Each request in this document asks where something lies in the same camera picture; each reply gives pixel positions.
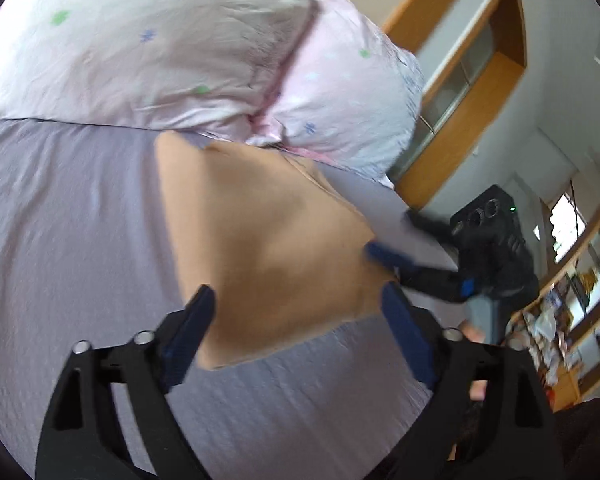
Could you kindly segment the beige long-sleeve shirt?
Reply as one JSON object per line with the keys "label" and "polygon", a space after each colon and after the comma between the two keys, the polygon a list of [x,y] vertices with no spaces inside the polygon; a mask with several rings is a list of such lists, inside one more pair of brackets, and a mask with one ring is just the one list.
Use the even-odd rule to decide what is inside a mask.
{"label": "beige long-sleeve shirt", "polygon": [[313,162],[181,133],[155,140],[164,222],[184,299],[215,293],[198,350],[237,365],[380,311],[390,273],[367,258],[374,232]]}

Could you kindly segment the wooden bookshelf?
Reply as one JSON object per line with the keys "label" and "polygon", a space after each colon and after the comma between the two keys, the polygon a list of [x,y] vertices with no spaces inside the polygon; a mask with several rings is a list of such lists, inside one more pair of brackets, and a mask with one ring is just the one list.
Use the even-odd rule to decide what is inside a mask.
{"label": "wooden bookshelf", "polygon": [[528,349],[553,410],[600,398],[600,208],[506,335]]}

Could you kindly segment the right floral pink pillow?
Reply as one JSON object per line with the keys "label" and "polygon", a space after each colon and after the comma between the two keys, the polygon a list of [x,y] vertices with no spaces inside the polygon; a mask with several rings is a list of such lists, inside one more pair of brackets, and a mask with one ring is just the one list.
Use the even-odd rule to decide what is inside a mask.
{"label": "right floral pink pillow", "polygon": [[418,59],[350,0],[312,1],[312,21],[253,117],[249,142],[387,185],[419,116],[425,79]]}

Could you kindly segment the floral pink pillow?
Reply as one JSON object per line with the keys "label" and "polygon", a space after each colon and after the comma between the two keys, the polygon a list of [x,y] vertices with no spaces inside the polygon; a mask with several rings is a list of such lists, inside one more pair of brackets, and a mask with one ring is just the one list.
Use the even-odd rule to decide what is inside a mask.
{"label": "floral pink pillow", "polygon": [[312,21],[253,117],[249,142],[387,185],[419,116],[425,79],[418,59],[350,0],[312,1]]}
{"label": "floral pink pillow", "polygon": [[244,142],[312,0],[5,0],[0,119]]}

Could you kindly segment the left floral pink pillow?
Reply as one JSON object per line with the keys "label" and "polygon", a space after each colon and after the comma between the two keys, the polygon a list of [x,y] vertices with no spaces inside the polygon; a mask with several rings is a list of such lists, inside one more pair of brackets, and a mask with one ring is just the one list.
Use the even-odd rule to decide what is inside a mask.
{"label": "left floral pink pillow", "polygon": [[0,119],[244,142],[312,0],[5,0]]}

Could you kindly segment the wooden headboard frame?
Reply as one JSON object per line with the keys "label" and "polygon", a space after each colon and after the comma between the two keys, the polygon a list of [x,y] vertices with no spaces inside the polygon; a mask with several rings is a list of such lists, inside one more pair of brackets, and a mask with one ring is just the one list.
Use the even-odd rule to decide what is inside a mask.
{"label": "wooden headboard frame", "polygon": [[522,0],[403,0],[384,31],[418,55],[441,48],[422,96],[419,144],[396,168],[396,192],[425,207],[477,147],[527,68]]}

